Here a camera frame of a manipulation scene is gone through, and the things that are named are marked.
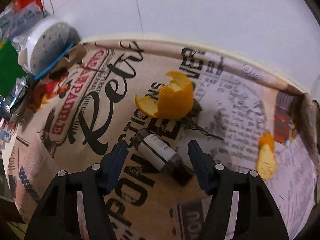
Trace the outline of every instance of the silver screw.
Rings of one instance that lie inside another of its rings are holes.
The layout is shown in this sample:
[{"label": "silver screw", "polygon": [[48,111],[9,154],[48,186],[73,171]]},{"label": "silver screw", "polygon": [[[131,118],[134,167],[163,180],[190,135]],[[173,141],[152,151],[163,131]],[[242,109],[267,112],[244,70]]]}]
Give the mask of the silver screw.
[{"label": "silver screw", "polygon": [[59,177],[62,177],[62,176],[64,176],[65,174],[66,174],[66,171],[65,171],[65,170],[61,170],[61,171],[58,172],[58,176],[59,176]]},{"label": "silver screw", "polygon": [[95,163],[94,165],[91,166],[91,169],[93,169],[93,170],[95,171],[95,170],[100,169],[100,167],[101,167],[101,166],[100,166],[99,163]]},{"label": "silver screw", "polygon": [[218,163],[216,164],[216,169],[222,171],[224,169],[224,166],[221,163]]},{"label": "silver screw", "polygon": [[251,175],[252,177],[257,177],[257,176],[258,176],[258,173],[257,173],[256,171],[252,170],[252,171],[250,171],[250,175]]}]

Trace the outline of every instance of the newspaper print tablecloth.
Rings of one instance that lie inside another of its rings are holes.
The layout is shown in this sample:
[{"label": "newspaper print tablecloth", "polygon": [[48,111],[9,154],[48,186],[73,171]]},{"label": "newspaper print tablecloth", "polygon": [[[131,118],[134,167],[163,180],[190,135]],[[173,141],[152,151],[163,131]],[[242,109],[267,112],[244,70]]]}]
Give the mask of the newspaper print tablecloth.
[{"label": "newspaper print tablecloth", "polygon": [[[223,141],[186,130],[179,121],[150,118],[136,108],[136,94],[158,99],[158,89],[170,81],[165,76],[169,70],[188,75],[203,108],[199,125]],[[315,122],[308,95],[226,53],[164,41],[99,40],[74,47],[35,89],[13,150],[5,153],[10,157],[6,170],[16,205],[28,222],[57,171],[86,169],[118,139],[130,144],[144,127],[157,132],[161,126],[161,138],[190,167],[187,143],[196,139],[216,162],[245,173],[255,169],[259,136],[270,131],[278,168],[266,184],[292,239],[315,205]],[[211,197],[195,176],[180,187],[129,147],[119,182],[105,197],[118,239],[195,239]],[[88,238],[78,195],[82,237]],[[226,239],[233,236],[236,211],[234,192]]]}]

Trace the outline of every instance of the white wall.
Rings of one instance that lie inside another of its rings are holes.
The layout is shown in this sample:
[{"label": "white wall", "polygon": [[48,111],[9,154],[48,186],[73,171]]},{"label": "white wall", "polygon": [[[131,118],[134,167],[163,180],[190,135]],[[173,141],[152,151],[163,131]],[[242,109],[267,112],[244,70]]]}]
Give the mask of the white wall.
[{"label": "white wall", "polygon": [[[307,91],[320,83],[320,27],[303,0],[52,0],[82,38],[152,33],[233,51]],[[51,11],[48,0],[46,9]],[[313,96],[320,100],[320,88]]]}]

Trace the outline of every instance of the bottle label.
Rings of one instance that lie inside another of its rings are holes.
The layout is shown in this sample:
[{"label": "bottle label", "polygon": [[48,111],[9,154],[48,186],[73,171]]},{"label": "bottle label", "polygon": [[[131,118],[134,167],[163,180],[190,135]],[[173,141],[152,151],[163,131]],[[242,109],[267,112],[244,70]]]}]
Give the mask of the bottle label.
[{"label": "bottle label", "polygon": [[158,171],[176,154],[166,143],[155,134],[150,134],[139,144],[138,152],[149,161]]}]

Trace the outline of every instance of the white label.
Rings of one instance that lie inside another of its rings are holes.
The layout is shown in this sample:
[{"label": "white label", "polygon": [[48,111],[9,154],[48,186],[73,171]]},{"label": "white label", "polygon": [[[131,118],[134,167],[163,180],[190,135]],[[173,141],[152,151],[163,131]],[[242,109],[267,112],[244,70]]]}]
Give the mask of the white label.
[{"label": "white label", "polygon": [[[144,138],[144,141],[166,161],[170,160],[172,156],[176,154],[174,150],[155,134],[148,135]],[[138,152],[141,154],[141,157],[149,161],[158,171],[161,171],[163,166],[165,166],[165,162],[155,155],[143,142],[139,144]]]}]

